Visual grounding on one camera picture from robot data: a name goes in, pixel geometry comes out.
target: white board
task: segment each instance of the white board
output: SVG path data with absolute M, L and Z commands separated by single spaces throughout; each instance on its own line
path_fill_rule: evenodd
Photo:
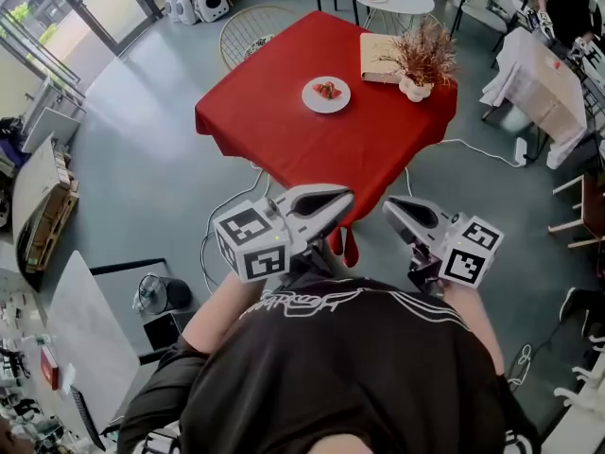
M 79 123 L 65 114 L 58 113 L 50 108 L 44 108 L 38 121 L 31 129 L 23 145 L 23 153 L 33 153 L 51 134 L 54 138 L 66 145 L 78 129 Z

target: chair leg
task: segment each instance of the chair leg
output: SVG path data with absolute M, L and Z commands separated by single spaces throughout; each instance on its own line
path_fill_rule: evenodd
M 498 39 L 498 42 L 495 43 L 495 46 L 493 47 L 492 52 L 496 51 L 496 49 L 500 46 L 500 44 L 502 43 L 502 41 L 504 41 L 504 37 L 505 37 L 504 34 L 502 34 L 500 36 L 500 38 Z
M 589 246 L 591 244 L 597 244 L 598 242 L 603 242 L 605 240 L 605 236 L 602 238 L 589 238 L 586 240 L 581 240 L 580 242 L 572 242 L 571 244 L 567 244 L 567 249 L 576 249 L 577 247 Z
M 460 6 L 460 8 L 458 9 L 458 12 L 456 12 L 456 18 L 454 19 L 454 24 L 452 25 L 452 30 L 450 30 L 450 39 L 454 36 L 454 32 L 456 31 L 456 25 L 458 23 L 458 20 L 460 18 L 462 18 L 462 6 Z
M 357 14 L 357 2 L 353 0 L 353 12 L 355 14 L 355 25 L 359 26 L 359 15 Z
M 574 220 L 573 222 L 562 223 L 561 225 L 555 225 L 554 227 L 551 227 L 549 225 L 548 232 L 552 234 L 553 232 L 564 231 L 566 229 L 571 229 L 572 227 L 578 227 L 583 223 L 584 222 L 582 221 L 582 219 L 579 218 L 578 220 Z
M 485 121 L 488 117 L 490 117 L 490 114 L 492 114 L 497 109 L 497 106 L 491 106 L 490 109 L 481 116 L 481 121 Z
M 582 181 L 582 175 L 576 177 L 574 180 L 572 180 L 570 182 L 567 182 L 567 183 L 555 188 L 552 191 L 552 194 L 557 195 L 559 192 L 562 192 L 565 188 L 569 188 L 570 186 L 575 185 L 576 183 L 581 183 L 581 181 Z

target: white speaker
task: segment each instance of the white speaker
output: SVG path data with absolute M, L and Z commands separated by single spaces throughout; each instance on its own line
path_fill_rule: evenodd
M 192 26 L 198 21 L 192 0 L 177 0 L 177 12 L 179 13 L 179 17 L 181 17 L 181 22 L 186 26 Z
M 177 13 L 177 0 L 166 0 L 164 3 L 166 14 L 172 22 L 181 22 L 181 17 Z
M 227 0 L 195 0 L 196 12 L 202 22 L 213 22 L 229 13 Z

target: dried flower arrangement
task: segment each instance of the dried flower arrangement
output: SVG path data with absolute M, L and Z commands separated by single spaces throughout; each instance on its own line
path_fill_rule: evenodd
M 377 59 L 394 62 L 397 71 L 417 86 L 447 84 L 457 69 L 453 42 L 439 24 L 426 16 L 418 31 L 394 37 L 390 44 L 393 51 Z

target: white print on shirt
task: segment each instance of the white print on shirt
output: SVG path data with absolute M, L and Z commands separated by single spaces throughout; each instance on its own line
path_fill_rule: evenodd
M 287 318 L 309 318 L 316 315 L 325 308 L 334 313 L 339 305 L 352 301 L 361 292 L 380 293 L 386 292 L 397 303 L 405 307 L 409 312 L 430 323 L 452 322 L 462 326 L 470 331 L 457 312 L 451 307 L 433 306 L 419 299 L 414 294 L 408 294 L 402 291 L 377 290 L 368 288 L 358 288 L 355 291 L 334 292 L 324 296 L 313 294 L 296 294 L 293 291 L 280 291 L 276 294 L 268 294 L 261 301 L 250 307 L 243 315 L 246 315 L 257 309 L 266 309 L 271 311 L 273 308 L 282 305 L 284 307 L 284 316 Z
M 270 294 L 256 305 L 250 307 L 245 313 L 265 308 L 271 311 L 278 305 L 284 306 L 284 316 L 287 318 L 308 318 L 325 309 L 330 309 L 334 313 L 338 305 L 346 303 L 356 298 L 365 288 L 358 288 L 355 291 L 333 292 L 325 296 L 314 296 L 312 294 L 296 294 L 292 291 L 280 291 L 277 294 Z
M 423 301 L 414 298 L 411 294 L 407 294 L 402 291 L 385 291 L 388 292 L 401 306 L 409 310 L 409 312 L 415 314 L 419 318 L 430 323 L 445 323 L 453 322 L 462 326 L 465 330 L 471 331 L 464 321 L 460 318 L 457 312 L 449 307 L 432 306 L 424 303 Z M 423 311 L 436 315 L 434 318 L 427 318 L 424 316 Z

